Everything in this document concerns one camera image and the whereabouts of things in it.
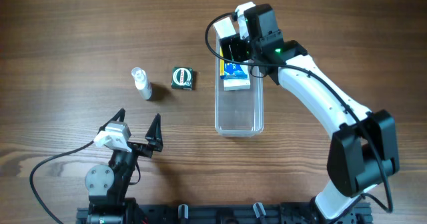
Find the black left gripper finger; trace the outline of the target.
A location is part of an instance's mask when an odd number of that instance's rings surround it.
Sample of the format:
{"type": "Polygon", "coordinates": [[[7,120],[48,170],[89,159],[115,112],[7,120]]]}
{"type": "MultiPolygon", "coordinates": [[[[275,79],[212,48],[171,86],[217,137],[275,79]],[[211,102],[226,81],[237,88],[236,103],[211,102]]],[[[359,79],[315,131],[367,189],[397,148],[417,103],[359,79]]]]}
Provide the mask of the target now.
{"type": "Polygon", "coordinates": [[[125,119],[125,109],[121,108],[109,121],[107,121],[106,123],[104,123],[98,130],[98,132],[104,131],[105,128],[107,127],[107,125],[109,123],[111,123],[112,121],[119,121],[119,122],[123,122],[125,119]]]}
{"type": "Polygon", "coordinates": [[[161,115],[157,113],[147,130],[145,135],[147,144],[157,152],[162,152],[163,150],[163,138],[161,134],[161,115]]]}

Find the blue VapoDrops lozenge box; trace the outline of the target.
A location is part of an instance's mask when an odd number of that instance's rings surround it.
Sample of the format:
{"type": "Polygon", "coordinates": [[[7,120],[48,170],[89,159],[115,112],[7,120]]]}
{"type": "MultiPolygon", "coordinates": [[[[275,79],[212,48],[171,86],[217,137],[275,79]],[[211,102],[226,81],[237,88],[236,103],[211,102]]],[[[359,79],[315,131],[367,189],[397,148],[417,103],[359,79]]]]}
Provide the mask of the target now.
{"type": "Polygon", "coordinates": [[[246,79],[247,77],[248,68],[245,65],[220,60],[220,79],[246,79]]]}

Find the white medicine box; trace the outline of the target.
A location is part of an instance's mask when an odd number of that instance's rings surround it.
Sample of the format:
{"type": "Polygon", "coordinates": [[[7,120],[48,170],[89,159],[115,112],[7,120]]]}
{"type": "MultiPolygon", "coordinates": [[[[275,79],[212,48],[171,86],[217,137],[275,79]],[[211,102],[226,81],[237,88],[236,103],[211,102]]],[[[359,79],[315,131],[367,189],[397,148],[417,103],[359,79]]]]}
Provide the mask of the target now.
{"type": "Polygon", "coordinates": [[[224,79],[225,91],[237,91],[250,88],[250,79],[224,79]]]}

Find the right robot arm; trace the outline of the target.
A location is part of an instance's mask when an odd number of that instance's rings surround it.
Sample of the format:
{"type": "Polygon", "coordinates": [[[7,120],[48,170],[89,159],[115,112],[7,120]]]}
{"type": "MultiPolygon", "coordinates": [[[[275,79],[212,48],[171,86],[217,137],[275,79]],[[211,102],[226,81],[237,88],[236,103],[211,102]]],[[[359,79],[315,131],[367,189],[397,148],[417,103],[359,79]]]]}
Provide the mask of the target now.
{"type": "Polygon", "coordinates": [[[371,191],[383,185],[389,195],[388,179],[400,168],[391,114],[369,110],[327,78],[304,47],[284,39],[268,4],[239,5],[210,25],[216,30],[218,45],[212,53],[218,63],[243,65],[258,70],[261,79],[270,77],[296,96],[330,137],[324,189],[307,203],[282,203],[276,216],[254,203],[252,218],[258,223],[367,223],[371,191]]]}

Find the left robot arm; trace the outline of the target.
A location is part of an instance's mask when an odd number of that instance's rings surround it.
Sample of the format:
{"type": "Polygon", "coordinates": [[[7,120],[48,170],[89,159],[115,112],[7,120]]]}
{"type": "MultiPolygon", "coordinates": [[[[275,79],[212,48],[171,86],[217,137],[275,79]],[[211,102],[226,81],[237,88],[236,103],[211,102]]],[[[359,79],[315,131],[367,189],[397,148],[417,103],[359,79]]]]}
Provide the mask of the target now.
{"type": "Polygon", "coordinates": [[[80,209],[77,223],[149,223],[147,215],[139,208],[136,199],[127,198],[131,177],[139,171],[138,158],[150,158],[153,152],[161,152],[161,115],[155,115],[145,139],[147,143],[129,140],[131,132],[124,122],[125,109],[120,109],[108,122],[99,128],[93,143],[113,151],[106,165],[92,167],[85,177],[89,192],[88,210],[80,209]]]}

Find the clear plastic container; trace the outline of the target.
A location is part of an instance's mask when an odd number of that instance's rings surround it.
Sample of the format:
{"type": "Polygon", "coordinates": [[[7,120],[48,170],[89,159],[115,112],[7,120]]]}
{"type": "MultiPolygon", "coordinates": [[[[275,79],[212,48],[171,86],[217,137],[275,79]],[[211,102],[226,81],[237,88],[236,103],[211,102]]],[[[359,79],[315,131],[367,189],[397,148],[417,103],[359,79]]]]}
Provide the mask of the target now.
{"type": "Polygon", "coordinates": [[[264,130],[263,80],[250,77],[250,88],[226,91],[216,59],[215,128],[225,137],[253,137],[264,130]]]}

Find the white spray bottle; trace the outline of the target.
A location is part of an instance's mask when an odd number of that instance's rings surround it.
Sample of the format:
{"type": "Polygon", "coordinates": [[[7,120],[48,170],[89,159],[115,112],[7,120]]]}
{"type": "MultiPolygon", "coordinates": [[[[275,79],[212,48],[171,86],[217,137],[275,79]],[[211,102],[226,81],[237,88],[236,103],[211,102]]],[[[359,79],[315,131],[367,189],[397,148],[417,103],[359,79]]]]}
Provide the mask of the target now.
{"type": "Polygon", "coordinates": [[[131,75],[141,97],[145,100],[151,99],[152,87],[146,72],[140,67],[135,67],[131,70],[131,75]]]}

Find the dark green square box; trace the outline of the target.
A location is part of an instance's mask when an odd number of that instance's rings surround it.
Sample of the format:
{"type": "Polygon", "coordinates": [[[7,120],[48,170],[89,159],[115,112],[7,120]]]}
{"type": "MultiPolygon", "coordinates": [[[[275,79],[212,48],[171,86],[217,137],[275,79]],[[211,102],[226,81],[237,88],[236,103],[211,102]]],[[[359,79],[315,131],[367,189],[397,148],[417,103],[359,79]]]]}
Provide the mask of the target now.
{"type": "Polygon", "coordinates": [[[172,89],[193,89],[193,69],[191,67],[174,67],[172,80],[172,89]]]}

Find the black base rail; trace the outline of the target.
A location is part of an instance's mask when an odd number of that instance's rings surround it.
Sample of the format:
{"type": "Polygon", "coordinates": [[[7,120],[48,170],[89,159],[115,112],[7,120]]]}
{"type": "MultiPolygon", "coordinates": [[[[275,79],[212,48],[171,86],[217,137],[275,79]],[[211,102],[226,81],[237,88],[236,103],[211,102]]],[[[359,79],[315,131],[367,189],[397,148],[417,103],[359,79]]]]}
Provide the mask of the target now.
{"type": "Polygon", "coordinates": [[[369,203],[357,203],[336,221],[327,221],[317,214],[309,203],[291,202],[264,205],[256,211],[256,205],[217,205],[170,207],[167,205],[140,205],[135,212],[136,220],[126,218],[125,213],[89,214],[87,208],[77,209],[75,223],[373,223],[369,203]]]}

